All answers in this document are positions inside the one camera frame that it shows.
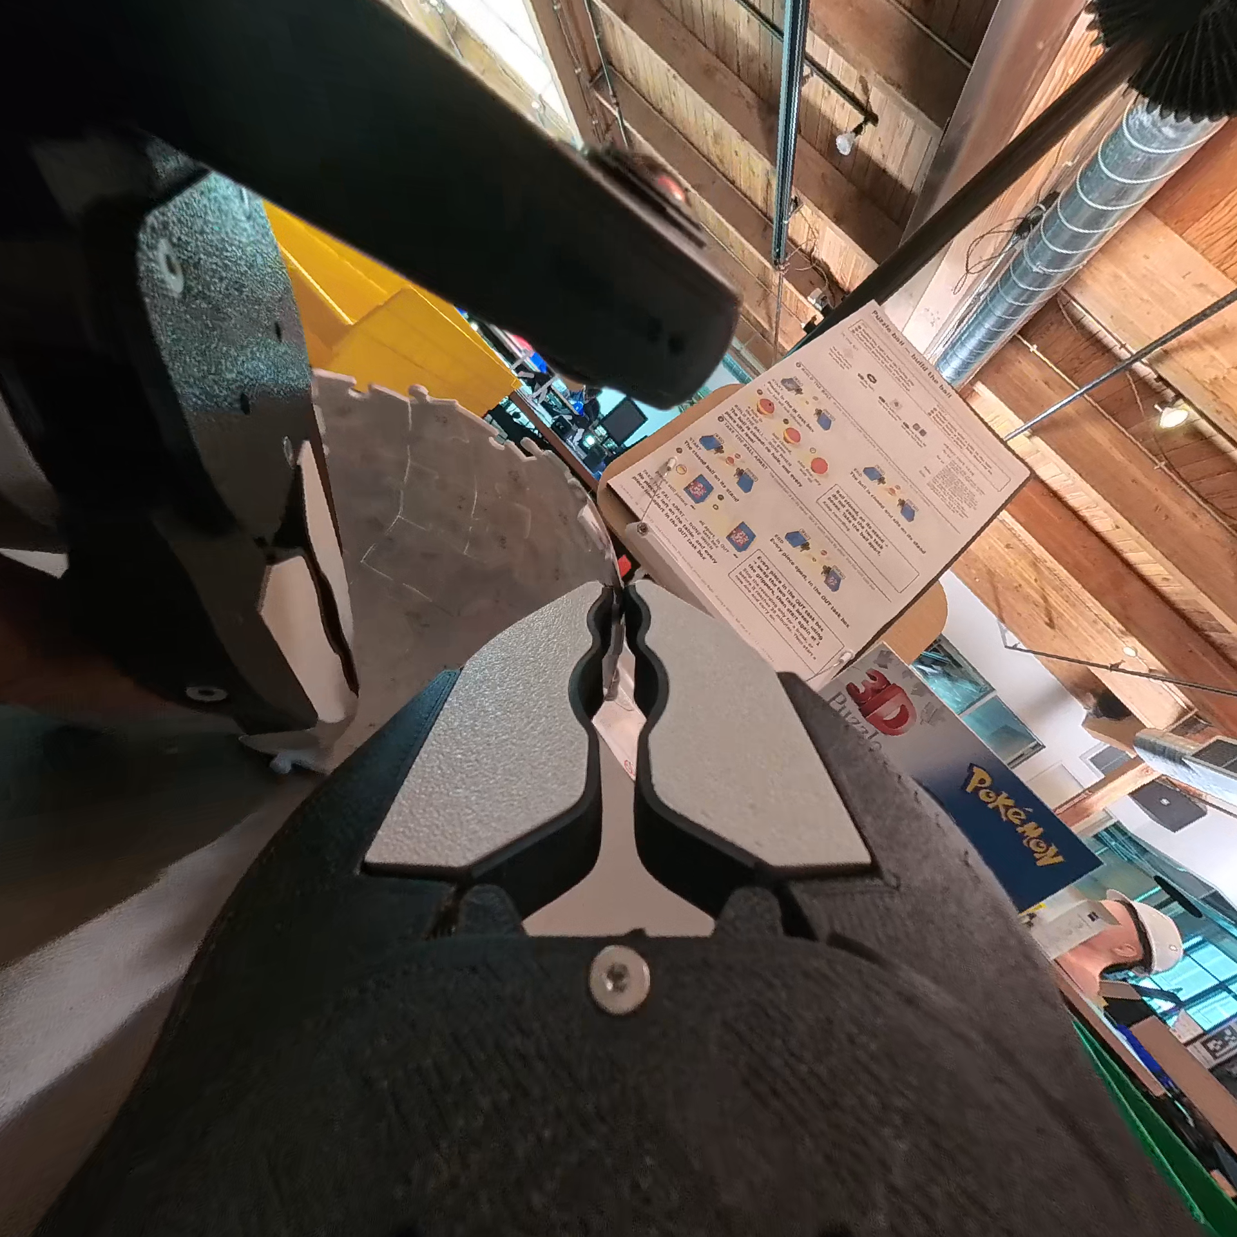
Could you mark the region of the black wall speaker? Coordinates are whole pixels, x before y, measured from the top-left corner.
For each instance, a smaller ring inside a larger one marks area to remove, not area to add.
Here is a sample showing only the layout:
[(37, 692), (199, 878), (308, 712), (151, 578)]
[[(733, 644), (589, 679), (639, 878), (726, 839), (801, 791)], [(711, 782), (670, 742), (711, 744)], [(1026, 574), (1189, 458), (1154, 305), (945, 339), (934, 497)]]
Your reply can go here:
[(1156, 826), (1173, 834), (1182, 832), (1208, 815), (1206, 806), (1164, 777), (1136, 788), (1131, 801)]

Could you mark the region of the black pleated shade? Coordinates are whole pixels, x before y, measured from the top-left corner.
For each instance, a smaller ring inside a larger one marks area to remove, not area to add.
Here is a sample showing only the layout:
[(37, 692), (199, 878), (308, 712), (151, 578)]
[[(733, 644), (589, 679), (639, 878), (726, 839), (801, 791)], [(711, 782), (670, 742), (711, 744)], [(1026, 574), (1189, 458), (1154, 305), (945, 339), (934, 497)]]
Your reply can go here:
[(1235, 116), (1234, 2), (1086, 2), (1105, 48), (1142, 40), (1129, 85), (1175, 118)]

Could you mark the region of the black track light bar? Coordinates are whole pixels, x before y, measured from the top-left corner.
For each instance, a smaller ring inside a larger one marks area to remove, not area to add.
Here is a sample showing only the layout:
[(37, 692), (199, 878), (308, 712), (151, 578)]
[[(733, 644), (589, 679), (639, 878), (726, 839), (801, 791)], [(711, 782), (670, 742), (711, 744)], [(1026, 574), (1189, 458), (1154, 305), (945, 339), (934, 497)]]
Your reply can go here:
[[(770, 37), (773, 37), (779, 42), (785, 40), (783, 28), (777, 22), (773, 22), (772, 16), (768, 16), (764, 9), (759, 7), (755, 2), (735, 2), (735, 4), (742, 7), (751, 18), (755, 18)], [(834, 75), (818, 59), (814, 59), (812, 53), (805, 51), (801, 64), (858, 114), (862, 129), (878, 125), (880, 116), (869, 107), (869, 103), (864, 101), (858, 94), (854, 94), (849, 86), (845, 86), (845, 83), (842, 83), (838, 75)]]

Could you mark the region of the thin black ceiling rod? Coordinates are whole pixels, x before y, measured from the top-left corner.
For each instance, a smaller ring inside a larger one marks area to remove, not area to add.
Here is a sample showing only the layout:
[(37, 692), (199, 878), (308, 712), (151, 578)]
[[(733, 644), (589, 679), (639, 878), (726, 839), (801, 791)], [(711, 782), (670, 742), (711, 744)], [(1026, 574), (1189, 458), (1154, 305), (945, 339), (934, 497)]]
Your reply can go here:
[(1235, 698), (1235, 688), (1224, 688), (1224, 687), (1219, 687), (1219, 685), (1210, 685), (1210, 683), (1202, 683), (1202, 681), (1177, 677), (1177, 675), (1171, 675), (1171, 674), (1166, 674), (1166, 672), (1132, 670), (1132, 668), (1127, 668), (1120, 663), (1101, 663), (1101, 661), (1092, 661), (1092, 659), (1085, 659), (1085, 657), (1050, 653), (1046, 650), (1027, 648), (1020, 642), (1013, 642), (1013, 644), (1005, 642), (1004, 650), (1009, 652), (1009, 653), (1037, 657), (1040, 661), (1055, 661), (1055, 663), (1061, 663), (1061, 664), (1079, 666), (1079, 668), (1086, 668), (1086, 670), (1103, 670), (1103, 672), (1108, 672), (1108, 674), (1120, 674), (1120, 675), (1136, 677), (1136, 679), (1142, 679), (1142, 681), (1169, 685), (1169, 687), (1175, 687), (1175, 688), (1189, 688), (1193, 692), (1208, 692), (1208, 694), (1224, 696), (1224, 698), (1230, 698), (1230, 699)]
[(1160, 337), (1153, 339), (1149, 344), (1138, 348), (1121, 363), (1114, 364), (1110, 370), (1103, 372), (1096, 379), (1088, 381), (1086, 385), (1075, 388), (1074, 394), (1064, 396), (1061, 401), (1055, 405), (1050, 405), (1046, 410), (1039, 412), (1033, 416), (1027, 423), (1013, 429), (1009, 434), (1004, 436), (1004, 442), (1013, 442), (1020, 436), (1027, 436), (1033, 429), (1042, 425), (1044, 421), (1051, 420), (1057, 412), (1068, 409), (1075, 401), (1088, 398), (1092, 392), (1101, 388), (1105, 383), (1110, 379), (1116, 379), (1120, 375), (1125, 375), (1131, 372), (1136, 364), (1151, 359), (1156, 351), (1167, 348), (1169, 344), (1177, 342), (1189, 331), (1197, 329), (1199, 326), (1206, 324), (1210, 318), (1217, 317), (1223, 311), (1228, 311), (1230, 307), (1235, 305), (1235, 289), (1223, 294), (1215, 302), (1212, 302), (1208, 307), (1201, 309), (1199, 313), (1184, 318), (1180, 324), (1173, 326), (1169, 331), (1162, 333)]

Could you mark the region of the teal hanging rail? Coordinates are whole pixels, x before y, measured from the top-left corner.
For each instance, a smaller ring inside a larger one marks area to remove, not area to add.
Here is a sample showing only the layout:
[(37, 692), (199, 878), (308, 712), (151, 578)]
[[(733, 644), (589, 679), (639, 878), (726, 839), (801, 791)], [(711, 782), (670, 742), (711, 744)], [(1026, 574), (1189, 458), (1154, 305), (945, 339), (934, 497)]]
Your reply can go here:
[(810, 2), (783, 4), (783, 57), (779, 88), (779, 121), (775, 132), (775, 208), (772, 213), (772, 265), (786, 269), (790, 217), (794, 213), (794, 180), (797, 158), (797, 116), (801, 79), (807, 64)]

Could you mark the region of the blue puzzle box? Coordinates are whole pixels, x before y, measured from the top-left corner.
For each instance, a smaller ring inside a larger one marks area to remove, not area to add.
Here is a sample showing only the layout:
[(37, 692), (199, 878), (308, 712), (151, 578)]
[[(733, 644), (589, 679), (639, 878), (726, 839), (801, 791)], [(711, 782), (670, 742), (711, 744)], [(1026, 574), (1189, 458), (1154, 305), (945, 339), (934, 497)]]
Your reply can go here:
[(1026, 913), (1101, 869), (1101, 858), (886, 644), (821, 696), (954, 819)]

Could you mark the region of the black slanted pole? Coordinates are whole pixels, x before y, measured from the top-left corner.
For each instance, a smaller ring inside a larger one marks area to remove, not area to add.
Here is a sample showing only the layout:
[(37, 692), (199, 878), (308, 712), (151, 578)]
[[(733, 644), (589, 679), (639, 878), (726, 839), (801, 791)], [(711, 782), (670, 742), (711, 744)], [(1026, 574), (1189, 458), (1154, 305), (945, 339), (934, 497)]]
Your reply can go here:
[(1097, 105), (1125, 85), (1149, 55), (1153, 35), (1131, 37), (1096, 61), (1057, 101), (998, 151), (943, 206), (926, 219), (902, 245), (884, 259), (821, 324), (805, 335), (814, 342), (867, 304), (880, 304), (899, 293), (934, 256), (946, 248), (1022, 175), (1059, 145)]

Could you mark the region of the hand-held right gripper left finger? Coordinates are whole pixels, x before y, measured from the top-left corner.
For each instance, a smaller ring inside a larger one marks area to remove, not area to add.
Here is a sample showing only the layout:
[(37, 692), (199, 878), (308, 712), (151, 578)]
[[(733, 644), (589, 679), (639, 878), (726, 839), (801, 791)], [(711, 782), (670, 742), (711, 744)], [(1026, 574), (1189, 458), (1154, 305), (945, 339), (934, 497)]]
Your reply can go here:
[(589, 582), (488, 640), (457, 674), (380, 825), (374, 874), (496, 885), (521, 917), (602, 847), (595, 714), (617, 593)]

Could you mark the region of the mannequin with white helmet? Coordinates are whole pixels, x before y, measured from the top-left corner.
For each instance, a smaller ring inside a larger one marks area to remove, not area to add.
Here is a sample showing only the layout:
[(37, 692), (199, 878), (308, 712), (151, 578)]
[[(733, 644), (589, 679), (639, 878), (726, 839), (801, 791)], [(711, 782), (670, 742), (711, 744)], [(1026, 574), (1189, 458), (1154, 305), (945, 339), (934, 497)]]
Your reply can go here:
[(1184, 959), (1184, 937), (1169, 915), (1116, 889), (1097, 900), (1064, 891), (1020, 922), (1077, 1020), (1132, 1029), (1160, 1016), (1151, 979)]

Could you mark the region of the yellow plastic bin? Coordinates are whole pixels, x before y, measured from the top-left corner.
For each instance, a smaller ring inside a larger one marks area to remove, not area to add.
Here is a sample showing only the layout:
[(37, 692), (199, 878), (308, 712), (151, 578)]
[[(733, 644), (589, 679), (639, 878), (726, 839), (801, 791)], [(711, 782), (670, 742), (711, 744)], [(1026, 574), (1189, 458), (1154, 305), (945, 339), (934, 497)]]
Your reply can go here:
[(407, 394), (457, 401), (484, 416), (518, 379), (449, 302), (383, 263), (265, 202), (286, 261), (313, 368)]

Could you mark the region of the grey partial puzzle ball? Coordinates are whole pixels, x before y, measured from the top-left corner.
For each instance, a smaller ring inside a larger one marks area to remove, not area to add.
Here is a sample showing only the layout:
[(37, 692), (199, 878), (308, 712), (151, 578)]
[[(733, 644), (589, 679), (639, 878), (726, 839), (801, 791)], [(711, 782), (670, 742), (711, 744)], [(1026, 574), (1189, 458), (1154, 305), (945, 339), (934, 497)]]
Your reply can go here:
[(518, 445), (422, 386), (359, 390), (315, 370), (359, 677), (348, 723), (245, 736), (287, 775), (324, 775), (444, 670), (588, 582), (617, 583), (588, 490), (551, 451)]

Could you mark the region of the green plastic bin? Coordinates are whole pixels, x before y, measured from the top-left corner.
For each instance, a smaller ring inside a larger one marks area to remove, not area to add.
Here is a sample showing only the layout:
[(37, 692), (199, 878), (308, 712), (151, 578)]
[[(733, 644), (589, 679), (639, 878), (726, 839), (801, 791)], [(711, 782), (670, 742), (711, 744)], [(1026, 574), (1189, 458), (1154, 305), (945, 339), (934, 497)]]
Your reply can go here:
[(1074, 1020), (1074, 1027), (1125, 1126), (1136, 1136), (1162, 1178), (1210, 1235), (1235, 1235), (1235, 1202), (1090, 1027), (1079, 1020)]

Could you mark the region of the silver spiral air duct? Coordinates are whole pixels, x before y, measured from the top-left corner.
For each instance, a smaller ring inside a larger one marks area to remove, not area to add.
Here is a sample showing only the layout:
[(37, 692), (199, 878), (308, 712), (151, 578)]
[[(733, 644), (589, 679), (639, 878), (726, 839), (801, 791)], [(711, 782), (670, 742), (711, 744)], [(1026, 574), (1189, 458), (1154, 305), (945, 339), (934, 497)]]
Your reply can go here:
[(956, 326), (939, 374), (965, 385), (1226, 121), (1136, 97)]

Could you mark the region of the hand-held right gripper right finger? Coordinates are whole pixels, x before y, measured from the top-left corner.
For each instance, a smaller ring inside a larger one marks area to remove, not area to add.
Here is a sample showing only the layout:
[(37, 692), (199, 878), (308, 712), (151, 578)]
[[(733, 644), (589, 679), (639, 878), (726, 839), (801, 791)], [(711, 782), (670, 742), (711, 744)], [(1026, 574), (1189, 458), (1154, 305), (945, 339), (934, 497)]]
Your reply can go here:
[(624, 594), (646, 871), (720, 917), (740, 889), (867, 876), (875, 856), (779, 672), (735, 629), (654, 582)]

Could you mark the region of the rectangular vent duct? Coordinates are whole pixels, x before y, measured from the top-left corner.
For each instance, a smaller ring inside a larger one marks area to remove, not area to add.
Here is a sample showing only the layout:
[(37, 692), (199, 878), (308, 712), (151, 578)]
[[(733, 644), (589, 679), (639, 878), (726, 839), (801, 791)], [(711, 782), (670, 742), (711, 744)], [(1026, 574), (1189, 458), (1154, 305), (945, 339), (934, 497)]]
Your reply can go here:
[(1235, 793), (1235, 738), (1232, 736), (1202, 742), (1143, 729), (1134, 734), (1134, 749), (1145, 764), (1175, 780), (1215, 795)]

